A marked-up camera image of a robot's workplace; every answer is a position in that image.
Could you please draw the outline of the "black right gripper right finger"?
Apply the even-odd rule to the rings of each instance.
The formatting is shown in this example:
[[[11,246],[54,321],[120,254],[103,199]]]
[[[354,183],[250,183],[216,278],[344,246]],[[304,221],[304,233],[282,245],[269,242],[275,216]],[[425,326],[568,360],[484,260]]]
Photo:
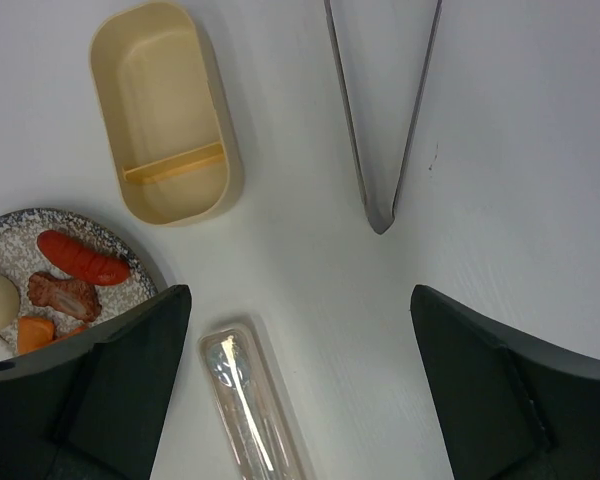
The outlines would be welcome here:
[[[418,285],[410,312],[457,479],[600,479],[600,360]]]

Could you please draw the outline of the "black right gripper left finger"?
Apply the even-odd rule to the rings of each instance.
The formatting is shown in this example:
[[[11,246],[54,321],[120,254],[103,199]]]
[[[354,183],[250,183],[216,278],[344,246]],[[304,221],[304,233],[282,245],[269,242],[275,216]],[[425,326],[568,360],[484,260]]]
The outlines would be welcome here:
[[[133,309],[0,362],[0,479],[150,477],[182,356],[191,293]]]

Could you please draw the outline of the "brown fried chicken piece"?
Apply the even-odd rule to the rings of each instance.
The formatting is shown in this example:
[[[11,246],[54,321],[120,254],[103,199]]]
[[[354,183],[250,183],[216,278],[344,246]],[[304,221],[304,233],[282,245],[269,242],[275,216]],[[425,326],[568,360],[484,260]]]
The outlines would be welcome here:
[[[35,272],[29,277],[27,295],[36,307],[50,307],[86,323],[95,321],[102,311],[95,287],[76,278]]]

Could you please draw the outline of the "red sausage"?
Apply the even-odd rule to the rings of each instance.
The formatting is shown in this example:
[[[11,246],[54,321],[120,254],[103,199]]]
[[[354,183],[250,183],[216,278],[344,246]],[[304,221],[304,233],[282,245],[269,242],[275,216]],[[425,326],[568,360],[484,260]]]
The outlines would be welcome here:
[[[38,235],[36,243],[52,265],[84,282],[114,286],[131,275],[125,261],[92,250],[62,232],[46,230]]]

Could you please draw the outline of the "metal food tongs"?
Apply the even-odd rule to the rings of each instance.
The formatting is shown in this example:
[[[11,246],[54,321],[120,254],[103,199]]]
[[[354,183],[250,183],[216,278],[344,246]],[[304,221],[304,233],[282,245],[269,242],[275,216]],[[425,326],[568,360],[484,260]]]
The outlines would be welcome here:
[[[433,56],[434,45],[437,35],[438,26],[443,11],[443,2],[438,0],[435,4],[435,10],[432,15],[431,27],[427,42],[426,53],[424,55],[421,73],[418,83],[418,88],[413,101],[413,108],[410,116],[409,127],[407,130],[405,145],[401,157],[400,169],[398,171],[396,186],[393,191],[390,208],[384,212],[378,203],[376,192],[370,182],[365,179],[364,173],[364,161],[366,158],[361,155],[359,142],[356,134],[355,120],[351,108],[349,89],[347,86],[345,68],[342,61],[341,50],[339,46],[339,40],[337,35],[336,23],[333,16],[332,2],[329,0],[323,1],[325,18],[327,23],[329,41],[332,49],[332,56],[334,65],[336,68],[340,96],[342,105],[344,108],[344,116],[346,120],[347,133],[350,141],[350,148],[357,178],[357,184],[359,188],[359,194],[361,203],[363,205],[364,213],[371,229],[377,235],[385,234],[395,223],[397,216],[397,209],[402,194],[402,186],[404,183],[405,175],[410,162],[411,151],[416,137],[417,125],[419,120],[419,114],[421,110],[422,101],[424,98],[429,67]]]

